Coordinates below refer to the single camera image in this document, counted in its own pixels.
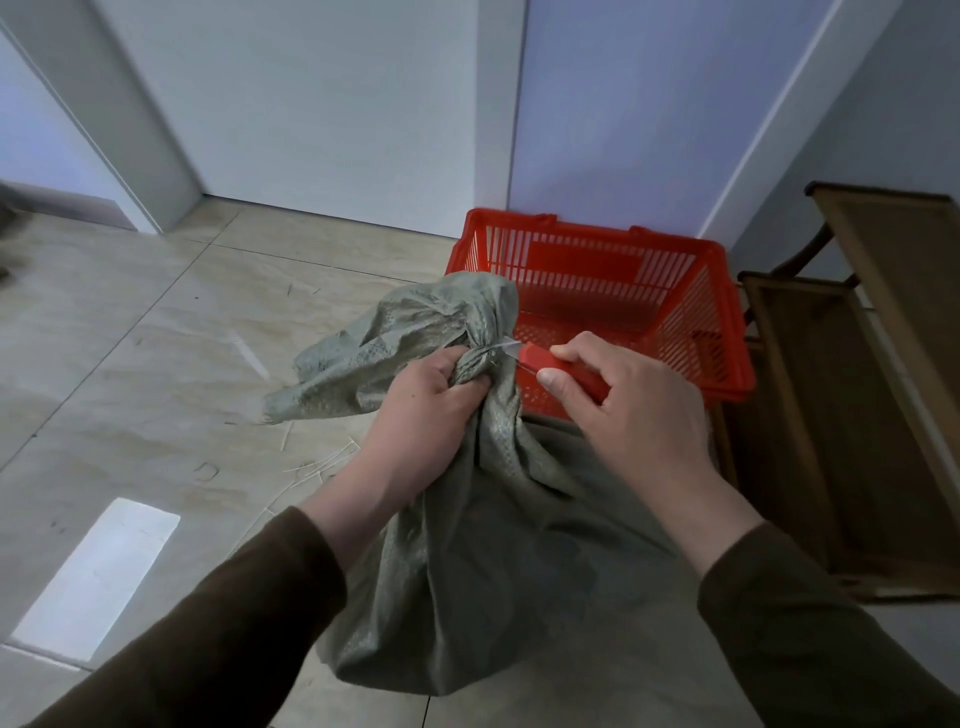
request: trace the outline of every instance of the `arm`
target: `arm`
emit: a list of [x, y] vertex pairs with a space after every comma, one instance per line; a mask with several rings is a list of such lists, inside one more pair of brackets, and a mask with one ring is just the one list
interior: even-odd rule
[[466, 347], [411, 362], [364, 447], [31, 725], [266, 726], [347, 600], [344, 571], [444, 471], [485, 377], [448, 387]]
[[700, 613], [765, 724], [960, 721], [956, 696], [716, 473], [693, 385], [589, 333], [551, 351], [611, 386], [597, 406], [564, 372], [539, 373], [703, 577]]

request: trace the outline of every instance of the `left hand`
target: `left hand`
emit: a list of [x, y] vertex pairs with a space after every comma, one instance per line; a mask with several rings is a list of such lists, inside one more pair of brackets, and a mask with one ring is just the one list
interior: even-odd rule
[[439, 349], [400, 372], [373, 420], [357, 459], [389, 477], [404, 503], [446, 470], [464, 438], [467, 420], [490, 390], [486, 375], [449, 386], [467, 347]]

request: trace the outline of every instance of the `white door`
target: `white door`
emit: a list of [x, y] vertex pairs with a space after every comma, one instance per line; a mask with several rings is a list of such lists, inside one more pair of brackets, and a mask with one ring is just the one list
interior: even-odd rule
[[483, 2], [96, 5], [209, 194], [457, 236], [475, 203]]

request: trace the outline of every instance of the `utility knife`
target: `utility knife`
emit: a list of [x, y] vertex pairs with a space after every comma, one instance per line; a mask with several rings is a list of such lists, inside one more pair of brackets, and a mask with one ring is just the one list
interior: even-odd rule
[[610, 393], [610, 385], [604, 379], [588, 369], [582, 363], [573, 364], [558, 359], [548, 350], [536, 344], [524, 344], [510, 338], [497, 344], [508, 356], [516, 359], [519, 366], [536, 374], [541, 369], [561, 369], [572, 376], [588, 396], [597, 404], [602, 404]]

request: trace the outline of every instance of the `brown sleeve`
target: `brown sleeve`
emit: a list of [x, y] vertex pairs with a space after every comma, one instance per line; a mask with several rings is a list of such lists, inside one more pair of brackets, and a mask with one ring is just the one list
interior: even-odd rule
[[769, 523], [713, 565], [698, 606], [768, 726], [960, 725], [957, 697]]
[[288, 508], [30, 725], [266, 726], [346, 600], [324, 537]]

